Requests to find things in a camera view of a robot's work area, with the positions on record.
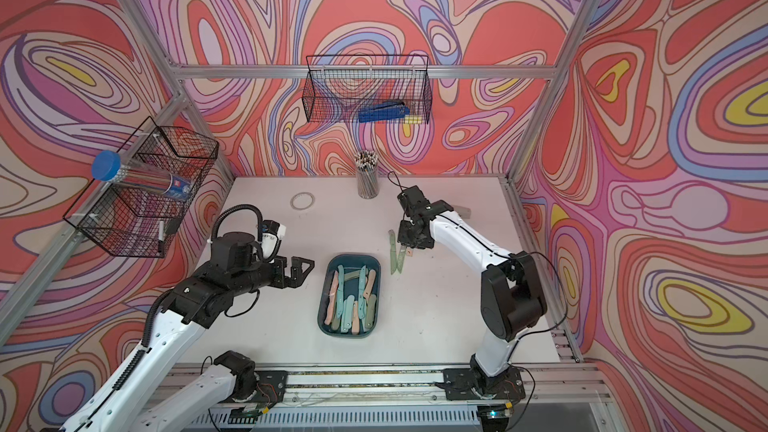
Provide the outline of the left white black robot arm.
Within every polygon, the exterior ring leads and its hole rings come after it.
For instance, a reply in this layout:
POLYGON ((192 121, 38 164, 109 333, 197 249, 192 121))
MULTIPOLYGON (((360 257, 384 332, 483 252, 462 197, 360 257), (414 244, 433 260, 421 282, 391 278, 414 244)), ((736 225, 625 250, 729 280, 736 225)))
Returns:
POLYGON ((284 235, 284 225, 264 219, 254 205, 223 211, 213 224, 209 259, 155 300, 139 345, 62 430, 181 431, 221 401, 249 402, 262 394, 267 406, 279 403, 278 393, 265 392, 253 360, 226 351, 193 383, 145 408, 179 358, 220 316, 231 315, 235 298, 303 285, 315 263, 280 255, 284 235))

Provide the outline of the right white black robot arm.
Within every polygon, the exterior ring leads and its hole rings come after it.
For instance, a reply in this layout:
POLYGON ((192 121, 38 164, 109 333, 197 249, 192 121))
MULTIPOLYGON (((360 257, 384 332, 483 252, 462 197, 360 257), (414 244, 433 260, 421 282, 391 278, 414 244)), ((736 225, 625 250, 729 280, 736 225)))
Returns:
POLYGON ((417 186, 401 189, 397 200, 404 212, 400 244, 423 250, 440 244, 480 275, 480 313, 487 332, 470 367, 484 379, 501 376, 521 334, 548 312, 535 260, 525 251, 496 245, 447 202, 429 201, 417 186))

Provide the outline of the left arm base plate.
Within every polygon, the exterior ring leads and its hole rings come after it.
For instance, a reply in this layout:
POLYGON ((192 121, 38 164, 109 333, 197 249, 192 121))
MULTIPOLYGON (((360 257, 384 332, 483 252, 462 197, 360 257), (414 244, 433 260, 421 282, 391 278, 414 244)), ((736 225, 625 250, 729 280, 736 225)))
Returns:
POLYGON ((257 370, 234 376, 233 392, 224 403, 255 403, 275 405, 283 401, 288 372, 285 370, 257 370))

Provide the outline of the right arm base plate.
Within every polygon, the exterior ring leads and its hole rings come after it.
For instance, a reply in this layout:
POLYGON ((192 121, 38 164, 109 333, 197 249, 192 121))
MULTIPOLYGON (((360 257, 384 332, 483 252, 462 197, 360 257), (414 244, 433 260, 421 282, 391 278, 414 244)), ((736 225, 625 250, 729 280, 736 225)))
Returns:
POLYGON ((520 369, 513 366, 493 377, 470 367, 447 368, 442 375, 442 381, 435 385, 449 401, 502 400, 515 404, 527 396, 520 369))

